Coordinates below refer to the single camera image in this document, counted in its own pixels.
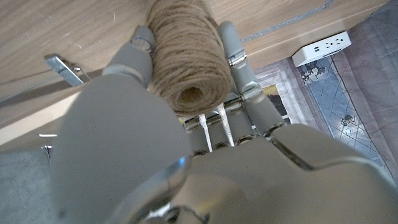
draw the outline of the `white power strip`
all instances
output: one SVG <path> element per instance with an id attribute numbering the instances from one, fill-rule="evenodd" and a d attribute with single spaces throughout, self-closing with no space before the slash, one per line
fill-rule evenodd
<path id="1" fill-rule="evenodd" d="M 313 44 L 302 47 L 293 55 L 294 65 L 299 67 L 321 58 L 333 55 L 351 45 L 347 32 L 342 32 Z"/>

